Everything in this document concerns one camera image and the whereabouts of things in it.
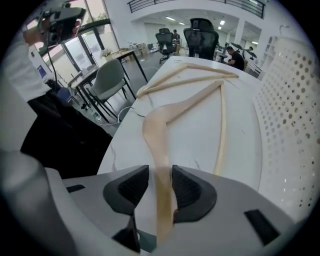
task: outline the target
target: black office chair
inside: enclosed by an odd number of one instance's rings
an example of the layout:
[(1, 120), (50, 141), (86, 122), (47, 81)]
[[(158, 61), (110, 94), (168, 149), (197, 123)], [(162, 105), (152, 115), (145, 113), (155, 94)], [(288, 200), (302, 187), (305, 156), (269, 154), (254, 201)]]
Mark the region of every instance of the black office chair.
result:
[(159, 33), (155, 34), (155, 37), (159, 43), (159, 52), (163, 54), (162, 58), (159, 61), (159, 63), (161, 64), (161, 62), (169, 59), (170, 54), (175, 51), (175, 48), (173, 46), (174, 34), (171, 33), (168, 28), (161, 28), (159, 29)]
[(190, 19), (191, 27), (183, 30), (189, 47), (189, 57), (214, 60), (215, 48), (219, 34), (214, 31), (212, 23), (204, 18)]

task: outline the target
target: white table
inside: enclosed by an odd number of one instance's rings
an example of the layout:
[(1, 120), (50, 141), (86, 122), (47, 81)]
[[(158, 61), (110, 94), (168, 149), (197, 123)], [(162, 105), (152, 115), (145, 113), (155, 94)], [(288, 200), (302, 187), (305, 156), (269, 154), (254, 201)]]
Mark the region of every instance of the white table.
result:
[[(224, 80), (226, 98), (226, 152), (222, 176), (240, 181), (258, 190), (262, 169), (261, 135), (252, 97), (260, 89), (261, 81), (225, 64), (206, 59), (172, 56), (148, 84), (172, 70), (180, 63), (194, 63), (224, 69), (239, 78)], [(170, 78), (168, 82), (209, 76), (213, 72), (187, 69)], [(150, 93), (137, 99), (133, 107), (146, 116), (153, 108), (185, 100), (212, 81), (179, 85)], [(143, 118), (130, 110), (118, 128), (100, 165), (98, 174), (116, 172), (132, 166), (149, 165), (154, 169), (150, 150), (142, 134)], [(221, 96), (216, 90), (190, 111), (168, 126), (170, 162), (213, 173), (220, 140)], [(153, 177), (135, 210), (137, 228), (156, 234), (156, 201)]]

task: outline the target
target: white perforated panel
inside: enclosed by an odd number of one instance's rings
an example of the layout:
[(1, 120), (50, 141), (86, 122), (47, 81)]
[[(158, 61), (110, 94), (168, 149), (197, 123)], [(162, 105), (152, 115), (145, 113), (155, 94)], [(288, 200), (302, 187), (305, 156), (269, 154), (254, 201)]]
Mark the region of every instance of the white perforated panel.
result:
[(299, 221), (320, 191), (320, 80), (310, 47), (280, 38), (275, 52), (254, 98), (262, 139), (259, 192)]

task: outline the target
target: black pants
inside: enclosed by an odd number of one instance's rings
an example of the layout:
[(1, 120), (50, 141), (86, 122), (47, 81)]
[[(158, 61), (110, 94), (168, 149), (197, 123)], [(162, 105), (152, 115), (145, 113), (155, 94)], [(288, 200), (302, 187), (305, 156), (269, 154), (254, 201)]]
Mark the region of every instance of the black pants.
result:
[(37, 118), (21, 152), (63, 179), (96, 175), (112, 137), (52, 90), (28, 102)]

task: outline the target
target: gray chair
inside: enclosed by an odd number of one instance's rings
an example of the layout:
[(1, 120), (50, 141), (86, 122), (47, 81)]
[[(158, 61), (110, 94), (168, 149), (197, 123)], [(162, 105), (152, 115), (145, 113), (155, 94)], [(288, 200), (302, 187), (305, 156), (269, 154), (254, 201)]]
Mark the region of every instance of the gray chair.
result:
[(117, 118), (117, 116), (104, 103), (106, 102), (110, 105), (107, 100), (115, 95), (119, 90), (122, 90), (124, 97), (127, 100), (126, 90), (124, 89), (125, 85), (128, 87), (133, 98), (136, 99), (134, 92), (125, 78), (125, 72), (122, 68), (121, 62), (118, 59), (113, 59), (99, 68), (96, 73), (94, 85), (87, 90), (91, 97), (96, 100), (96, 102), (109, 116), (110, 114), (108, 111)]

